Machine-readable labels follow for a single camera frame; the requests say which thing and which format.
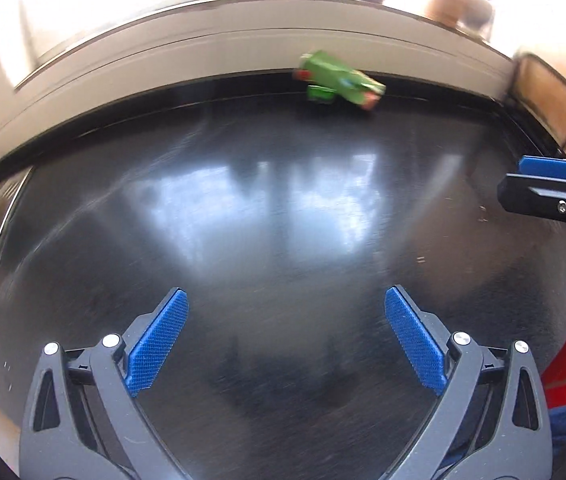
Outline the green crushed drink carton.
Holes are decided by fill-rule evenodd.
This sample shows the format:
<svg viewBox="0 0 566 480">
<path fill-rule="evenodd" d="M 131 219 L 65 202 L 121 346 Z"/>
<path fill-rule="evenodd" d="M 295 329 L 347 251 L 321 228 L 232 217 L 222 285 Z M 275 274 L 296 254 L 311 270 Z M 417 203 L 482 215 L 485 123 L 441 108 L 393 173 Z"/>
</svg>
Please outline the green crushed drink carton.
<svg viewBox="0 0 566 480">
<path fill-rule="evenodd" d="M 382 82 L 322 50 L 303 54 L 293 76 L 307 84 L 307 97 L 313 102 L 332 103 L 341 98 L 372 110 L 386 92 Z"/>
</svg>

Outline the wooden cylinder container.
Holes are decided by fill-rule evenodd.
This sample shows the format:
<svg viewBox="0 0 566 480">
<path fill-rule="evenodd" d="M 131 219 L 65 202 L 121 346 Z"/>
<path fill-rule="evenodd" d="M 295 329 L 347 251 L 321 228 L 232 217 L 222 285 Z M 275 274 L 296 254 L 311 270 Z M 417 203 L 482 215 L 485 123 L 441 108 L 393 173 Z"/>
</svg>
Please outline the wooden cylinder container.
<svg viewBox="0 0 566 480">
<path fill-rule="evenodd" d="M 485 40 L 494 7 L 488 0 L 430 0 L 424 15 L 440 25 Z"/>
</svg>

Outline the wooden cutting board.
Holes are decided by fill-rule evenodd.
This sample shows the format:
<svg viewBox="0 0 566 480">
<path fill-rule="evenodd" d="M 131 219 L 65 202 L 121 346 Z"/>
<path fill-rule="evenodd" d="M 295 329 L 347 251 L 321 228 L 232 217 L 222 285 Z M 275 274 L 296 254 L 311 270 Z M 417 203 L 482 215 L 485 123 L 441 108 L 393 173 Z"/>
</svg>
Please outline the wooden cutting board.
<svg viewBox="0 0 566 480">
<path fill-rule="evenodd" d="M 509 96 L 533 115 L 566 149 L 566 77 L 550 63 L 532 52 L 518 52 L 513 58 L 514 72 Z"/>
</svg>

